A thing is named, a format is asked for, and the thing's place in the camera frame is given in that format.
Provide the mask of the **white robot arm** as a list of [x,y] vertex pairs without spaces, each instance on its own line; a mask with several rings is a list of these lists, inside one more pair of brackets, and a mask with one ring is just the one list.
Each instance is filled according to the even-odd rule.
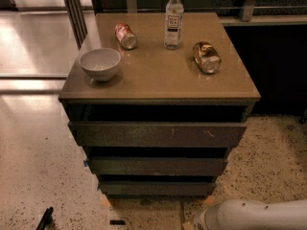
[[307,200],[266,204],[228,199],[193,218],[195,230],[307,230]]

